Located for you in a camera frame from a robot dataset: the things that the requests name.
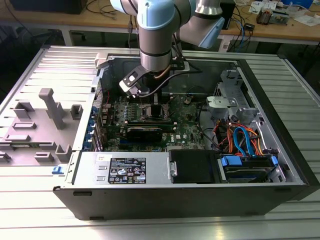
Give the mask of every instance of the computer case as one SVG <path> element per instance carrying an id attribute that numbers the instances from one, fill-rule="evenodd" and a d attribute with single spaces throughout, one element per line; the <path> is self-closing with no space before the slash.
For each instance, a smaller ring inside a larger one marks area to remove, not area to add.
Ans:
<path id="1" fill-rule="evenodd" d="M 222 17 L 225 20 L 222 29 L 227 30 L 229 28 L 235 6 L 236 3 L 234 0 L 221 0 L 220 7 L 222 8 Z"/>
<path id="2" fill-rule="evenodd" d="M 80 14 L 88 0 L 10 0 L 17 11 Z"/>

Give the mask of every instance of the circuit board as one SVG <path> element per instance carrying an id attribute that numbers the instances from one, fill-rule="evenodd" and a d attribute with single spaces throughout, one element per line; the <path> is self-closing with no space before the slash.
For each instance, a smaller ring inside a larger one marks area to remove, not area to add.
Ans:
<path id="1" fill-rule="evenodd" d="M 107 132 L 106 152 L 167 152 L 173 149 L 204 149 L 204 139 L 196 122 L 198 102 L 185 103 L 185 96 L 171 97 L 169 103 L 163 104 L 169 113 L 169 119 L 173 125 L 157 124 L 163 129 L 162 139 L 158 142 L 134 144 L 126 143 L 122 131 L 126 127 L 128 119 L 134 123 L 145 108 L 150 104 L 129 102 L 124 97 L 119 97 L 111 102 L 108 118 L 105 118 L 103 127 Z"/>

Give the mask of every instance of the wooden workbench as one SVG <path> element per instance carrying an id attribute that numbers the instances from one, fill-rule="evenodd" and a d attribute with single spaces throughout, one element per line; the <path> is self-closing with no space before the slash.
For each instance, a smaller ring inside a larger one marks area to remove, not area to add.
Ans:
<path id="1" fill-rule="evenodd" d="M 9 0 L 7 0 L 13 14 L 27 27 L 59 29 L 62 31 L 66 45 L 72 45 L 70 31 L 93 31 L 93 32 L 116 32 L 127 33 L 129 16 L 121 12 L 116 12 L 116 19 L 103 16 L 102 14 L 92 13 L 86 9 L 79 15 L 65 13 L 49 13 L 49 12 L 28 12 L 15 11 Z M 109 4 L 109 0 L 100 0 L 101 6 Z M 95 2 L 90 5 L 90 9 L 98 12 L 98 4 Z M 290 19 L 288 25 L 260 25 L 256 22 L 257 15 L 248 13 L 249 6 L 239 7 L 241 15 L 246 19 L 247 23 L 255 25 L 252 41 L 276 42 L 276 43 L 292 43 L 292 44 L 309 44 L 315 45 L 320 41 L 320 24 L 316 26 L 307 26 L 293 19 Z M 319 11 L 320 6 L 312 5 L 311 11 Z M 20 24 L 12 17 L 6 9 L 4 0 L 0 0 L 0 24 L 9 26 L 20 26 Z M 235 39 L 240 33 L 236 26 L 236 22 L 232 21 L 228 30 L 222 30 L 219 38 L 223 39 L 220 51 L 226 49 L 230 40 Z"/>

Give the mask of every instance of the sticker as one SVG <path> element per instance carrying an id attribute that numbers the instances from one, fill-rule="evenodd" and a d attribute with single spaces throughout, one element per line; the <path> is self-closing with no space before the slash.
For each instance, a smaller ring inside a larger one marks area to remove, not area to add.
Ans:
<path id="1" fill-rule="evenodd" d="M 146 158 L 111 158 L 110 160 L 108 179 L 110 184 L 145 184 L 146 175 Z"/>
<path id="2" fill-rule="evenodd" d="M 12 148 L 30 148 L 30 145 L 10 145 Z"/>
<path id="3" fill-rule="evenodd" d="M 109 161 L 111 158 L 111 154 L 98 154 L 95 161 Z"/>

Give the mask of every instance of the table leg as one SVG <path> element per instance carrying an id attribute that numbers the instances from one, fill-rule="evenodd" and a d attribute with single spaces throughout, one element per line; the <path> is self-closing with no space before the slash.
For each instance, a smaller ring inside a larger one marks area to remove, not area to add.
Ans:
<path id="1" fill-rule="evenodd" d="M 68 29 L 61 29 L 64 44 L 66 46 L 74 46 L 74 41 L 72 39 L 71 32 Z"/>
<path id="2" fill-rule="evenodd" d="M 5 30 L 5 32 L 9 35 L 11 35 L 14 39 L 18 39 L 19 35 L 16 31 L 16 27 L 14 26 L 3 26 L 3 29 Z"/>
<path id="3" fill-rule="evenodd" d="M 222 41 L 220 43 L 220 47 L 219 47 L 219 52 L 227 52 L 229 45 L 230 45 L 230 41 L 234 39 L 233 35 L 223 35 L 222 36 Z"/>
<path id="4" fill-rule="evenodd" d="M 106 47 L 107 46 L 106 33 L 104 31 L 101 31 L 100 35 L 101 35 L 102 46 Z"/>

